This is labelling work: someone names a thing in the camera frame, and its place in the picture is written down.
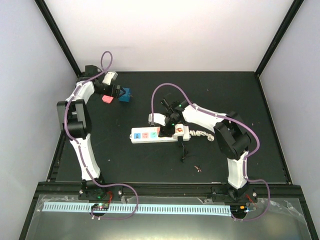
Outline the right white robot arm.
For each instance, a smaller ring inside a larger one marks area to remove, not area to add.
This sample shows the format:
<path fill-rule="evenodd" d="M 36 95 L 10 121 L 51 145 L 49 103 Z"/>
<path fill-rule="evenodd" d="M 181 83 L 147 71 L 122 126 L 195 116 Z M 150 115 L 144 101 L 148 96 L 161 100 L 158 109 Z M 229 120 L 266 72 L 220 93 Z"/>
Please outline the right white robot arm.
<path fill-rule="evenodd" d="M 187 123 L 201 126 L 214 133 L 219 150 L 227 159 L 228 177 L 226 195 L 232 202 L 240 201 L 248 189 L 246 158 L 249 154 L 251 138 L 248 131 L 241 126 L 241 118 L 235 113 L 217 113 L 198 106 L 174 101 L 169 104 L 165 98 L 161 100 L 165 113 L 151 113 L 149 121 L 160 126 L 160 137 L 172 137 L 178 124 Z"/>

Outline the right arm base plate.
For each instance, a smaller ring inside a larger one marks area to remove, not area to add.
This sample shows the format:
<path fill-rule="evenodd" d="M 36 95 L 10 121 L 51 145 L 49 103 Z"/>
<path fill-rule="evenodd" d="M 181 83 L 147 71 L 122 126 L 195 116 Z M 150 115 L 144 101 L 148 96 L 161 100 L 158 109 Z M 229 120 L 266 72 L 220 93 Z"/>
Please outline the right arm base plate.
<path fill-rule="evenodd" d="M 230 185 L 215 185 L 211 188 L 211 195 L 214 202 L 225 203 L 257 203 L 257 197 L 253 195 L 254 190 L 249 185 L 245 185 L 240 189 L 235 189 Z"/>

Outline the white power strip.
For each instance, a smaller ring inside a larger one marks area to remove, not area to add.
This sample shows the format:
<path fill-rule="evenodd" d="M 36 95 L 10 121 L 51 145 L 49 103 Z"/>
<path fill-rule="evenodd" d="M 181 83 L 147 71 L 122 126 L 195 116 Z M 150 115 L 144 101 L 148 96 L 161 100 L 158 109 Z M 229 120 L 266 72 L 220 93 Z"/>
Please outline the white power strip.
<path fill-rule="evenodd" d="M 129 139 L 133 144 L 148 144 L 148 143 L 170 143 L 178 142 L 178 137 L 159 137 L 160 126 L 150 127 L 134 127 L 131 129 Z M 189 127 L 184 126 L 184 135 L 181 136 L 184 141 L 189 141 L 191 138 Z"/>

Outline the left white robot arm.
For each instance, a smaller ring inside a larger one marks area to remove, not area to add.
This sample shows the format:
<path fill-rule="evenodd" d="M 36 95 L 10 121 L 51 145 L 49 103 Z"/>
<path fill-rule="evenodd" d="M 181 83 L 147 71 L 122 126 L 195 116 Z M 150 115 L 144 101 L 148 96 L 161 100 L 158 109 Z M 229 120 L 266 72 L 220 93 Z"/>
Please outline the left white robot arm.
<path fill-rule="evenodd" d="M 88 200 L 112 199 L 99 168 L 91 143 L 92 122 L 87 103 L 93 94 L 119 99 L 127 93 L 113 83 L 118 77 L 115 71 L 106 71 L 95 65 L 87 65 L 78 78 L 70 96 L 56 104 L 60 129 L 74 148 L 81 169 L 79 195 Z"/>

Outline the pink plug adapter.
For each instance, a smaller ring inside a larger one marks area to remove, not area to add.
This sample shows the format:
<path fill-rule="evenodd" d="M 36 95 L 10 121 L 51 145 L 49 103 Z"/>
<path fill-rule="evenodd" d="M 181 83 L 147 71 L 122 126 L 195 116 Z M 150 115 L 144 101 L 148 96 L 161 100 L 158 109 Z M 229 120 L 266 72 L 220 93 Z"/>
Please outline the pink plug adapter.
<path fill-rule="evenodd" d="M 112 101 L 113 101 L 113 99 L 114 99 L 114 97 L 108 96 L 108 95 L 104 95 L 104 96 L 102 97 L 102 101 L 103 101 L 104 103 L 106 103 L 106 104 L 111 104 Z"/>

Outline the blue cube plug adapter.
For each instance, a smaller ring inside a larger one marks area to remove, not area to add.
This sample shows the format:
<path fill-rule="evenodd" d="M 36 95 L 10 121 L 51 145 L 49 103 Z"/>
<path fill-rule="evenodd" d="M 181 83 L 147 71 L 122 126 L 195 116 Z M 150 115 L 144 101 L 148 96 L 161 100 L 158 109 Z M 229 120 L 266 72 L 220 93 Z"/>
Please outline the blue cube plug adapter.
<path fill-rule="evenodd" d="M 118 96 L 118 100 L 120 102 L 129 103 L 132 97 L 131 89 L 128 87 L 123 87 L 120 89 L 120 94 Z"/>

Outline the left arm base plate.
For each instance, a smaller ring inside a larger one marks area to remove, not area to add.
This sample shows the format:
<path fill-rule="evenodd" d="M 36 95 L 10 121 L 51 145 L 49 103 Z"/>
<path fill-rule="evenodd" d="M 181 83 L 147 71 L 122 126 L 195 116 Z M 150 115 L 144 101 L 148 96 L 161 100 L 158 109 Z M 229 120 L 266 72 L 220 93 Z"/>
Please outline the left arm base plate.
<path fill-rule="evenodd" d="M 86 187 L 81 189 L 78 199 L 89 202 L 120 201 L 122 193 L 122 186 L 110 186 L 105 188 L 92 186 L 91 188 Z"/>

